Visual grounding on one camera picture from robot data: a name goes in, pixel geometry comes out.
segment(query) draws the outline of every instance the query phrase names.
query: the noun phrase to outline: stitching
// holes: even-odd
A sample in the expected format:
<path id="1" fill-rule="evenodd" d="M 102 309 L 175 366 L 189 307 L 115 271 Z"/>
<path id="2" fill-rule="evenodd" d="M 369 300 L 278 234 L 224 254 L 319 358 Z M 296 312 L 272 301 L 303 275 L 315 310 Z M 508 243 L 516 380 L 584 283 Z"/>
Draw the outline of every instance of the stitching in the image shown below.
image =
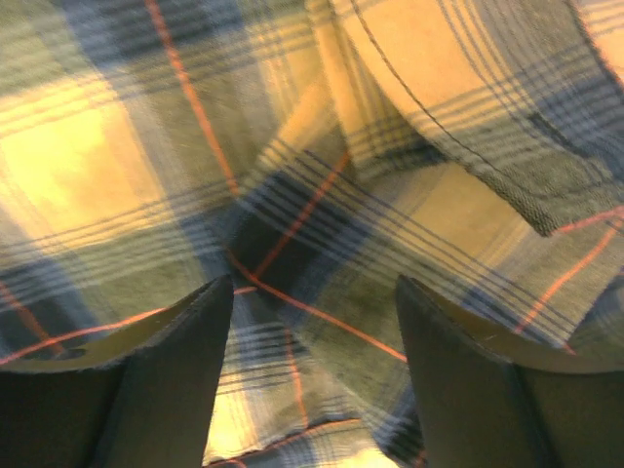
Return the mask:
<path id="1" fill-rule="evenodd" d="M 499 169 L 497 169 L 488 159 L 486 159 L 484 156 L 482 156 L 480 153 L 478 153 L 477 151 L 471 149 L 469 146 L 467 146 L 466 144 L 462 143 L 459 139 L 457 139 L 453 134 L 451 134 L 449 132 L 449 130 L 447 130 L 447 128 L 445 126 L 443 126 L 437 119 L 436 117 L 431 113 L 431 111 L 429 109 L 427 109 L 427 107 L 425 107 L 422 102 L 415 96 L 415 94 L 413 93 L 413 91 L 410 89 L 410 87 L 408 86 L 408 84 L 401 78 L 401 76 L 399 75 L 399 73 L 397 72 L 397 70 L 394 68 L 394 66 L 392 66 L 392 63 L 390 62 L 390 60 L 388 59 L 388 57 L 384 54 L 383 50 L 381 49 L 381 46 L 377 43 L 377 41 L 374 39 L 374 35 L 372 34 L 372 31 L 370 30 L 367 22 L 364 20 L 364 17 L 362 15 L 362 11 L 360 9 L 360 7 L 358 6 L 357 2 L 355 0 L 350 0 L 352 8 L 354 13 L 356 14 L 358 21 L 360 22 L 360 25 L 362 26 L 362 28 L 364 29 L 365 33 L 367 34 L 367 36 L 369 37 L 370 43 L 373 45 L 373 47 L 375 48 L 375 50 L 377 51 L 377 53 L 379 54 L 379 58 L 385 63 L 386 67 L 388 68 L 388 71 L 396 78 L 396 80 L 399 82 L 399 84 L 402 86 L 402 88 L 406 91 L 406 93 L 408 94 L 408 96 L 411 98 L 411 100 L 418 105 L 418 107 L 420 107 L 420 109 L 425 113 L 425 115 L 431 119 L 431 121 L 448 137 L 450 138 L 455 144 L 461 146 L 464 150 L 468 151 L 469 153 L 477 156 L 484 164 L 486 164 L 488 167 L 490 167 L 493 171 L 495 171 L 498 176 L 500 177 L 504 177 L 506 179 L 506 182 L 509 183 L 510 185 L 514 186 L 516 189 L 520 190 L 521 192 L 524 193 L 524 196 L 528 196 L 531 197 L 533 199 L 536 200 L 548 200 L 548 199 L 561 199 L 564 198 L 566 195 L 565 194 L 552 194 L 549 197 L 546 197 L 544 194 L 536 194 L 536 193 L 531 193 L 529 192 L 525 187 L 523 187 L 522 185 L 518 184 L 515 180 L 513 180 L 512 178 L 510 178 L 508 175 L 505 175 L 504 173 L 502 173 Z"/>
<path id="2" fill-rule="evenodd" d="M 473 21 L 473 23 L 475 24 L 475 26 L 477 27 L 477 29 L 480 32 L 481 38 L 482 40 L 485 41 L 486 43 L 486 48 L 488 49 L 489 53 L 494 57 L 494 52 L 498 52 L 500 53 L 501 51 L 495 51 L 494 49 L 497 49 L 496 46 L 493 46 L 490 44 L 490 41 L 486 38 L 486 35 L 483 33 L 483 29 L 481 27 L 479 27 L 477 25 L 477 20 L 475 18 L 475 14 L 476 12 L 473 11 L 474 9 L 472 9 L 470 11 L 470 17 Z M 500 8 L 498 5 L 496 5 L 496 10 L 497 12 L 500 14 Z M 484 59 L 484 56 L 482 54 L 482 51 L 479 50 L 479 47 L 477 46 L 476 43 L 474 43 L 468 29 L 466 28 L 465 25 L 465 20 L 463 19 L 463 17 L 461 16 L 461 14 L 457 13 L 461 19 L 461 23 L 464 25 L 464 29 L 465 29 L 465 33 L 468 35 L 468 37 L 470 38 L 471 42 L 473 43 L 473 46 L 475 47 L 475 49 L 477 50 L 477 56 L 479 58 L 481 58 L 482 61 L 482 66 L 487 69 L 490 70 L 490 63 Z M 522 21 L 518 18 L 517 15 L 512 14 L 509 18 L 505 18 L 503 17 L 502 22 L 503 22 L 503 30 L 505 30 L 505 27 L 507 28 L 511 28 L 511 26 L 509 25 L 510 22 L 509 21 L 515 21 L 516 24 L 518 26 L 521 26 L 523 23 Z M 493 27 L 498 31 L 501 32 L 501 29 L 499 29 L 497 27 L 496 21 L 493 24 Z M 526 38 L 528 38 L 530 40 L 530 34 L 527 32 L 527 29 L 525 27 L 522 27 L 523 33 L 525 35 Z M 560 107 L 558 107 L 557 105 L 555 105 L 555 107 L 553 107 L 553 104 L 548 104 L 548 98 L 547 95 L 550 95 L 550 88 L 549 85 L 547 83 L 547 80 L 545 79 L 545 76 L 552 74 L 553 72 L 553 66 L 552 63 L 549 60 L 546 60 L 543 67 L 534 67 L 534 69 L 531 71 L 529 71 L 527 69 L 527 67 L 525 65 L 521 64 L 521 56 L 524 56 L 525 58 L 527 57 L 526 54 L 523 54 L 522 52 L 512 52 L 512 50 L 509 48 L 508 44 L 506 44 L 505 42 L 503 42 L 502 44 L 500 44 L 501 47 L 504 47 L 504 49 L 507 51 L 508 54 L 510 54 L 510 58 L 514 61 L 514 63 L 518 66 L 518 69 L 520 71 L 520 75 L 518 76 L 525 76 L 528 80 L 529 80 L 529 86 L 532 88 L 532 91 L 530 91 L 529 93 L 535 93 L 539 99 L 541 99 L 542 101 L 545 102 L 546 107 L 548 108 L 548 110 L 550 110 L 551 112 L 553 112 L 554 114 L 561 116 L 562 115 L 562 109 Z M 496 63 L 500 66 L 500 61 L 501 59 L 495 58 L 494 59 L 496 61 Z M 512 85 L 512 88 L 514 89 L 514 91 L 517 91 L 517 88 L 515 85 Z M 566 89 L 561 89 L 561 92 L 565 93 L 566 98 L 568 98 L 568 100 L 570 101 L 574 101 L 576 104 L 576 108 L 579 108 L 579 106 L 581 107 L 581 109 L 579 110 L 578 114 L 581 116 L 582 119 L 586 119 L 588 117 L 588 113 L 586 111 L 586 109 L 582 108 L 582 102 L 580 101 L 580 97 L 577 96 L 574 93 L 570 93 L 569 90 Z M 602 174 L 600 174 L 600 171 L 597 170 L 596 164 L 594 164 L 592 161 L 589 161 L 587 159 L 585 159 L 584 163 L 583 163 L 583 151 L 581 150 L 581 148 L 577 147 L 576 145 L 574 145 L 569 138 L 564 137 L 561 132 L 559 131 L 559 129 L 556 129 L 555 127 L 553 127 L 552 125 L 550 125 L 549 122 L 547 122 L 545 119 L 541 118 L 541 115 L 537 114 L 537 113 L 533 113 L 529 116 L 527 116 L 526 118 L 529 121 L 529 124 L 527 125 L 527 122 L 523 119 L 519 119 L 517 117 L 517 115 L 520 113 L 522 113 L 522 109 L 516 105 L 515 102 L 513 102 L 513 100 L 510 101 L 509 106 L 506 104 L 503 104 L 502 100 L 499 100 L 501 105 L 503 105 L 505 107 L 505 109 L 507 109 L 509 116 L 520 126 L 523 128 L 523 130 L 525 131 L 525 135 L 530 136 L 533 140 L 535 140 L 536 142 L 538 142 L 538 145 L 536 146 L 537 148 L 541 148 L 541 147 L 552 147 L 552 143 L 554 142 L 556 145 L 562 147 L 563 149 L 565 149 L 566 151 L 568 151 L 569 153 L 571 153 L 573 156 L 575 156 L 580 162 L 581 164 L 587 164 L 586 167 L 584 167 L 584 171 L 587 175 L 588 178 L 590 178 L 592 180 L 592 183 L 596 183 L 596 181 L 594 180 L 594 176 L 597 176 L 600 180 L 597 182 L 597 184 L 602 184 L 606 182 L 606 179 L 603 177 Z M 521 97 L 521 101 L 523 101 L 524 103 L 529 103 L 527 101 L 527 99 L 525 97 Z"/>
<path id="3" fill-rule="evenodd" d="M 329 169 L 329 166 L 325 164 L 322 160 L 315 158 L 315 161 Z M 312 171 L 312 168 L 306 165 L 304 162 L 301 161 L 300 164 L 307 170 Z M 349 185 L 351 188 L 353 188 L 357 192 L 364 195 L 367 201 L 370 200 L 374 202 L 374 205 L 370 205 L 367 203 L 367 201 L 364 201 L 364 200 L 360 201 L 359 198 L 356 198 L 353 195 L 350 196 L 347 193 L 347 191 L 345 191 L 344 189 L 341 189 L 340 186 L 338 185 L 336 187 L 336 191 L 342 193 L 343 195 L 348 196 L 350 200 L 355 201 L 359 206 L 361 206 L 362 208 L 366 210 L 366 212 L 354 211 L 356 218 L 361 217 L 365 219 L 367 222 L 370 222 L 371 219 L 374 218 L 374 215 L 380 215 L 380 216 L 383 216 L 388 221 L 392 222 L 392 224 L 397 227 L 405 227 L 407 224 L 413 225 L 414 228 L 410 229 L 408 233 L 413 236 L 416 236 L 418 239 L 418 243 L 422 242 L 427 246 L 435 247 L 435 243 L 432 244 L 430 241 L 426 240 L 425 234 L 428 236 L 432 236 L 436 242 L 442 243 L 443 247 L 441 248 L 435 247 L 436 261 L 444 262 L 448 266 L 448 268 L 450 268 L 450 271 L 456 271 L 456 270 L 452 270 L 449 262 L 447 260 L 444 260 L 443 258 L 440 258 L 440 255 L 446 256 L 452 262 L 458 262 L 462 267 L 467 268 L 471 272 L 471 275 L 474 275 L 474 276 L 471 276 L 470 278 L 474 278 L 477 280 L 483 279 L 484 281 L 486 281 L 488 285 L 491 285 L 491 287 L 486 288 L 486 291 L 488 293 L 493 293 L 496 288 L 501 288 L 503 291 L 507 293 L 511 293 L 514 298 L 517 298 L 518 300 L 520 300 L 522 304 L 524 305 L 529 305 L 527 301 L 530 299 L 532 300 L 537 299 L 537 296 L 533 292 L 530 292 L 527 289 L 514 284 L 507 277 L 498 273 L 494 267 L 491 267 L 487 265 L 486 263 L 483 263 L 482 261 L 478 260 L 477 258 L 474 258 L 473 256 L 469 255 L 462 249 L 458 248 L 457 245 L 446 241 L 444 238 L 438 236 L 435 232 L 428 229 L 425 225 L 420 224 L 417 221 L 414 221 L 407 214 L 397 210 L 392 204 L 387 203 L 384 200 L 377 198 L 374 195 L 371 195 L 369 192 L 364 190 L 358 184 L 353 183 L 344 175 L 338 175 L 338 176 L 342 178 L 342 180 L 345 181 L 347 185 Z M 393 216 L 387 214 L 386 212 L 399 216 L 401 220 L 395 220 Z M 394 231 L 391 231 L 391 229 L 392 228 L 390 227 L 384 228 L 384 232 L 395 235 Z M 411 246 L 413 249 L 417 249 L 418 243 L 408 242 L 408 245 Z M 484 269 L 487 272 L 486 276 L 478 273 L 478 269 Z M 548 310 L 556 314 L 557 317 L 568 320 L 568 322 L 571 324 L 571 321 L 566 317 L 565 314 L 557 311 L 555 308 L 553 308 L 550 305 L 547 305 L 547 308 Z"/>

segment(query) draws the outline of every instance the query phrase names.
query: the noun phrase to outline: plaid fabric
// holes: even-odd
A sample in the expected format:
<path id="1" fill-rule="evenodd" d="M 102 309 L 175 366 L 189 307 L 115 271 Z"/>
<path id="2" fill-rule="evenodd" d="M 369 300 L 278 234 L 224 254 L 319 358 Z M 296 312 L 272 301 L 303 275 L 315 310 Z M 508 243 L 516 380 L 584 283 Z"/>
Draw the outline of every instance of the plaid fabric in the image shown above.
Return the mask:
<path id="1" fill-rule="evenodd" d="M 376 467 L 425 463 L 399 273 L 618 356 L 623 8 L 4 0 L 0 363 L 230 274 L 205 463 Z"/>

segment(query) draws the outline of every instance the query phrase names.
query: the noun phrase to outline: plaid shirt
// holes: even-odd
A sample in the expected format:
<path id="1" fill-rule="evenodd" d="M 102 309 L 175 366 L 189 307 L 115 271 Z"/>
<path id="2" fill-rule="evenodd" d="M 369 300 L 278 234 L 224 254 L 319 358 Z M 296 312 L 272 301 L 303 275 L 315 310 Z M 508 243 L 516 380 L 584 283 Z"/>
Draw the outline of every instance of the plaid shirt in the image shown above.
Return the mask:
<path id="1" fill-rule="evenodd" d="M 236 283 L 210 466 L 424 466 L 393 288 L 624 359 L 624 4 L 3 0 L 0 363 Z"/>

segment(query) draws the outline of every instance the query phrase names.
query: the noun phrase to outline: red stripe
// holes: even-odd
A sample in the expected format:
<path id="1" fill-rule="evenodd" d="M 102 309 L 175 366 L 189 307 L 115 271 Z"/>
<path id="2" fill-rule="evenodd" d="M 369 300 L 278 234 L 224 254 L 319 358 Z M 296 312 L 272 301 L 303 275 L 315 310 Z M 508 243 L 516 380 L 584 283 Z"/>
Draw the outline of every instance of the red stripe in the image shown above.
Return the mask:
<path id="1" fill-rule="evenodd" d="M 303 302 L 301 302 L 300 300 L 295 299 L 294 297 L 291 297 L 289 295 L 287 295 L 285 292 L 281 292 L 279 290 L 276 290 L 275 288 L 267 285 L 266 283 L 263 283 L 262 281 L 260 281 L 258 278 L 256 278 L 256 276 L 254 276 L 247 268 L 245 268 L 245 266 L 243 266 L 243 264 L 238 261 L 238 259 L 234 256 L 234 254 L 230 251 L 228 251 L 229 255 L 230 255 L 230 259 L 232 261 L 232 263 L 234 264 L 234 266 L 236 266 L 236 268 L 252 283 L 254 283 L 255 285 L 259 286 L 260 288 L 264 289 L 265 291 L 267 291 L 268 293 L 272 293 L 273 295 L 275 295 L 276 297 L 279 297 L 280 299 L 284 300 L 285 302 L 294 305 L 295 307 L 298 307 L 301 310 L 305 310 L 306 312 L 308 312 L 311 315 L 314 315 L 315 317 L 318 317 L 320 319 L 323 319 L 333 325 L 336 325 L 337 327 L 345 330 L 346 332 L 349 332 L 351 334 L 354 334 L 356 336 L 358 336 L 359 338 L 361 338 L 362 340 L 366 341 L 367 343 L 373 345 L 374 347 L 388 353 L 389 355 L 403 361 L 404 363 L 406 363 L 408 360 L 405 357 L 405 355 L 401 354 L 399 351 L 397 351 L 396 349 L 391 348 L 390 346 L 382 343 L 381 341 L 378 341 L 377 339 L 373 338 L 372 336 L 364 333 L 363 331 L 359 331 L 358 329 L 353 328 L 352 326 L 345 324 L 344 322 L 341 322 L 340 320 L 336 319 L 335 317 L 331 316 L 330 314 L 327 314 L 319 309 L 317 309 L 316 307 L 312 307 L 310 305 L 304 304 Z"/>
<path id="2" fill-rule="evenodd" d="M 610 212 L 598 213 L 586 219 L 582 219 L 580 221 L 573 222 L 572 224 L 562 226 L 559 229 L 557 229 L 555 232 L 553 232 L 553 234 L 560 233 L 560 232 L 563 233 L 563 232 L 573 231 L 575 229 L 580 229 L 581 227 L 586 227 L 591 224 L 595 224 L 598 221 L 603 221 L 605 219 L 611 219 L 612 217 L 621 217 L 621 216 L 624 216 L 624 206 L 614 208 Z"/>
<path id="3" fill-rule="evenodd" d="M 571 354 L 573 356 L 576 356 L 576 351 L 574 351 L 572 349 L 572 347 L 569 344 L 564 344 L 564 350 L 567 352 L 567 354 Z"/>
<path id="4" fill-rule="evenodd" d="M 518 324 L 514 332 L 522 332 L 535 318 L 539 315 L 539 312 L 546 306 L 546 303 L 557 293 L 557 291 L 574 277 L 578 272 L 582 271 L 587 265 L 589 265 L 605 248 L 608 246 L 611 239 L 617 234 L 619 227 L 622 225 L 622 221 L 616 221 L 613 227 L 610 227 L 599 243 L 587 253 L 578 263 L 572 268 L 567 270 L 562 276 L 560 276 L 555 283 L 533 304 L 528 315 L 523 321 Z"/>
<path id="5" fill-rule="evenodd" d="M 19 319 L 21 320 L 21 322 L 26 325 L 26 327 L 41 340 L 41 342 L 36 345 L 40 346 L 39 349 L 50 346 L 57 354 L 64 351 L 64 348 L 60 344 L 55 342 L 49 342 L 50 336 L 43 329 L 43 327 L 41 327 L 39 322 L 37 322 L 37 319 L 35 318 L 33 313 L 30 312 L 30 310 L 28 310 L 26 307 L 24 307 L 24 305 L 18 301 L 18 299 L 11 293 L 11 291 L 9 291 L 9 288 L 7 288 L 2 282 L 0 282 L 0 293 L 5 298 L 5 300 L 18 311 Z"/>
<path id="6" fill-rule="evenodd" d="M 284 329 L 286 334 L 286 352 L 289 358 L 289 364 L 291 365 L 292 378 L 294 380 L 294 390 L 296 401 L 299 405 L 299 412 L 301 413 L 301 419 L 303 421 L 303 427 L 308 427 L 308 414 L 305 410 L 305 404 L 303 403 L 303 386 L 301 385 L 301 376 L 299 375 L 299 369 L 296 367 L 296 361 L 293 354 L 293 337 L 289 329 Z"/>
<path id="7" fill-rule="evenodd" d="M 255 291 L 255 287 L 246 287 L 246 288 L 239 288 L 238 290 L 234 291 L 234 293 L 244 294 L 244 293 L 250 293 L 253 291 Z M 66 333 L 66 334 L 61 334 L 59 336 L 55 336 L 54 338 L 48 338 L 41 343 L 33 344 L 32 346 L 28 346 L 27 348 L 23 348 L 20 351 L 16 351 L 15 353 L 10 354 L 9 356 L 0 358 L 0 366 L 2 366 L 3 364 L 10 363 L 11 361 L 14 361 L 15 359 L 19 359 L 23 356 L 26 356 L 27 354 L 34 353 L 35 351 L 45 348 L 46 346 L 51 346 L 55 343 L 60 343 L 62 341 L 66 341 L 68 339 L 75 338 L 77 336 L 83 336 L 85 334 L 96 333 L 96 332 L 105 332 L 107 330 L 115 330 L 121 327 L 125 327 L 126 325 L 133 324 L 140 320 L 146 319 L 147 317 L 150 317 L 154 314 L 157 314 L 158 312 L 162 310 L 165 310 L 165 309 L 149 310 L 147 312 L 142 312 L 138 315 L 134 315 L 133 317 L 129 317 L 128 319 L 124 319 L 114 324 L 100 325 L 99 327 L 91 327 L 89 329 L 77 330 L 71 333 Z"/>
<path id="8" fill-rule="evenodd" d="M 175 70 L 175 76 L 177 76 L 177 80 L 179 81 L 186 98 L 191 104 L 191 108 L 195 113 L 195 118 L 199 123 L 202 132 L 204 132 L 204 136 L 208 141 L 208 145 L 213 150 L 214 156 L 218 161 L 223 173 L 225 174 L 225 178 L 227 179 L 227 184 L 230 188 L 230 192 L 234 195 L 239 194 L 238 184 L 236 183 L 236 179 L 232 174 L 232 170 L 227 163 L 227 159 L 225 158 L 225 154 L 223 154 L 223 150 L 216 139 L 215 132 L 213 131 L 213 126 L 208 120 L 208 116 L 206 115 L 206 111 L 204 110 L 204 106 L 202 102 L 197 97 L 197 93 L 195 92 L 195 88 L 191 84 L 190 79 L 188 78 L 188 73 L 184 69 L 184 64 L 182 60 L 179 58 L 179 53 L 177 52 L 176 46 L 174 45 L 174 40 L 172 39 L 171 34 L 169 33 L 169 29 L 167 28 L 167 24 L 165 23 L 165 19 L 160 11 L 160 7 L 158 6 L 157 0 L 144 0 L 145 6 L 149 11 L 149 15 L 152 18 L 152 22 L 154 23 L 154 27 L 158 31 L 158 35 L 163 42 L 163 46 L 165 46 L 165 51 L 167 52 L 167 57 L 169 58 L 169 62 L 171 66 Z"/>
<path id="9" fill-rule="evenodd" d="M 423 449 L 418 454 L 418 458 L 416 458 L 415 468 L 424 468 L 425 460 L 427 459 L 427 452 Z"/>
<path id="10" fill-rule="evenodd" d="M 278 253 L 282 251 L 284 246 L 289 242 L 289 240 L 293 237 L 296 231 L 298 231 L 301 228 L 305 220 L 308 217 L 310 217 L 316 205 L 323 198 L 326 192 L 332 187 L 333 182 L 335 181 L 335 178 L 338 177 L 338 174 L 340 174 L 344 170 L 344 167 L 347 165 L 348 162 L 349 162 L 349 153 L 345 151 L 342 157 L 340 158 L 340 161 L 338 161 L 338 164 L 336 165 L 336 167 L 333 168 L 333 170 L 328 175 L 328 177 L 323 181 L 321 186 L 314 193 L 314 196 L 310 199 L 308 204 L 303 208 L 303 210 L 301 211 L 301 213 L 299 214 L 295 222 L 289 228 L 288 232 L 286 232 L 286 234 L 282 236 L 282 238 L 278 241 L 278 243 L 275 245 L 273 250 L 264 258 L 264 260 L 256 268 L 255 272 L 253 273 L 254 276 L 258 278 L 262 276 L 262 273 L 264 273 L 264 270 L 266 270 L 266 268 L 271 264 L 271 262 L 275 259 Z"/>

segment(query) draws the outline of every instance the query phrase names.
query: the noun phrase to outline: flannel shirt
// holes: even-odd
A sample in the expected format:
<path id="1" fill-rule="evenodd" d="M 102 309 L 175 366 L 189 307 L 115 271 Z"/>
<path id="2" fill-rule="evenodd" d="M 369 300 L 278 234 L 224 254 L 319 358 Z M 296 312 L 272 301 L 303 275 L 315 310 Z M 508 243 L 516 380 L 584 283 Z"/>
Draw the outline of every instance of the flannel shirt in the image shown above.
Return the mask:
<path id="1" fill-rule="evenodd" d="M 205 465 L 382 467 L 426 464 L 400 273 L 624 359 L 623 26 L 619 0 L 3 0 L 0 363 L 229 274 Z"/>

